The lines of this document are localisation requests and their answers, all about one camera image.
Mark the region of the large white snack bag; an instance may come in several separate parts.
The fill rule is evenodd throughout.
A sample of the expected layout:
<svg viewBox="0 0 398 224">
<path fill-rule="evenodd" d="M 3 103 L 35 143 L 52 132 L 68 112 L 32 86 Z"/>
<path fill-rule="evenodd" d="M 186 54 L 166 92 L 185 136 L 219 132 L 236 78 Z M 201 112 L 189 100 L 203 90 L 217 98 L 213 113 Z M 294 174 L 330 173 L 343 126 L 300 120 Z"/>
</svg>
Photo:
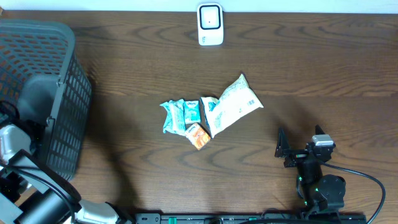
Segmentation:
<svg viewBox="0 0 398 224">
<path fill-rule="evenodd" d="M 243 73 L 219 98 L 207 96 L 200 101 L 212 138 L 248 113 L 264 107 Z"/>
</svg>

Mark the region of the orange small snack pack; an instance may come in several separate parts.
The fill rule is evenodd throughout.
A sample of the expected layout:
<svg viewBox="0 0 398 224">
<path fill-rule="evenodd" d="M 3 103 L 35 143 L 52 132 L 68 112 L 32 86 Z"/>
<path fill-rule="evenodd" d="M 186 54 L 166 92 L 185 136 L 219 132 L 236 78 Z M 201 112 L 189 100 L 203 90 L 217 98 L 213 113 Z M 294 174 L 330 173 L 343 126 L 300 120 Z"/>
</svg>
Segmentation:
<svg viewBox="0 0 398 224">
<path fill-rule="evenodd" d="M 199 151 L 210 142 L 211 136 L 198 123 L 193 123 L 186 131 L 185 137 Z"/>
</svg>

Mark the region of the teal white tissue pack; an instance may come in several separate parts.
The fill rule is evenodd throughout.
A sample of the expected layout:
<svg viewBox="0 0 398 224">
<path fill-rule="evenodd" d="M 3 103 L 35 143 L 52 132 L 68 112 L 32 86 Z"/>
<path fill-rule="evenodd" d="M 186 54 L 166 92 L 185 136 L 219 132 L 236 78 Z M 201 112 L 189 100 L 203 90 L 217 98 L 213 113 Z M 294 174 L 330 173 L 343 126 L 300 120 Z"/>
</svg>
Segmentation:
<svg viewBox="0 0 398 224">
<path fill-rule="evenodd" d="M 163 133 L 169 132 L 172 134 L 185 135 L 185 117 L 184 117 L 184 100 L 167 101 L 160 104 L 166 112 L 166 119 L 163 125 Z"/>
</svg>

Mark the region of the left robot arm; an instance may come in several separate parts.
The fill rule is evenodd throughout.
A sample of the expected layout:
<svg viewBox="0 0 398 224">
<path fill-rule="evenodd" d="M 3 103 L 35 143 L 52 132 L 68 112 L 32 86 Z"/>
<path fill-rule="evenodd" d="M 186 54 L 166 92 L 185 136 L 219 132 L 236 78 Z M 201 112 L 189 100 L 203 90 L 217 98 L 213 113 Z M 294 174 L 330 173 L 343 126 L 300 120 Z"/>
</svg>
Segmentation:
<svg viewBox="0 0 398 224">
<path fill-rule="evenodd" d="M 1 101 L 1 220 L 4 223 L 134 223 L 108 202 L 83 200 L 63 177 L 35 157 L 45 127 L 22 120 Z"/>
</svg>

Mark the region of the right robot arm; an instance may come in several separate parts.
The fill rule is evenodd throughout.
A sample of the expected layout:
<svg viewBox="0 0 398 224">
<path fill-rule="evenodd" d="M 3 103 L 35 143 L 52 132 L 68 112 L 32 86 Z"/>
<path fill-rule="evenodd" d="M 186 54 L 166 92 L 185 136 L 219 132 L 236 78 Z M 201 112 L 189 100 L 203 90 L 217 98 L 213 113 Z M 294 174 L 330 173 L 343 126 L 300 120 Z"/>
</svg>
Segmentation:
<svg viewBox="0 0 398 224">
<path fill-rule="evenodd" d="M 315 135 L 306 143 L 304 149 L 292 149 L 283 129 L 278 131 L 275 157 L 284 159 L 284 167 L 298 170 L 296 190 L 304 199 L 306 208 L 300 216 L 309 219 L 322 213 L 337 213 L 344 207 L 346 182 L 337 175 L 324 175 L 322 165 L 331 159 L 336 147 L 330 135 L 315 126 Z"/>
</svg>

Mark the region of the small teal tissue pack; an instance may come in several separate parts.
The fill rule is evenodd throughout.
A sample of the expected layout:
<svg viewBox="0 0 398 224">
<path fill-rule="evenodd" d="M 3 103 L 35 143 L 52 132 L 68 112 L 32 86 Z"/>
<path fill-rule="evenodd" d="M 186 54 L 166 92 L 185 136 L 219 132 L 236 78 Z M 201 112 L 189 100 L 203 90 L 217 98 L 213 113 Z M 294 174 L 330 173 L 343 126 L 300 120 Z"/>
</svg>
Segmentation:
<svg viewBox="0 0 398 224">
<path fill-rule="evenodd" d="M 183 107 L 184 107 L 184 119 L 186 124 L 201 122 L 199 101 L 185 101 Z"/>
</svg>

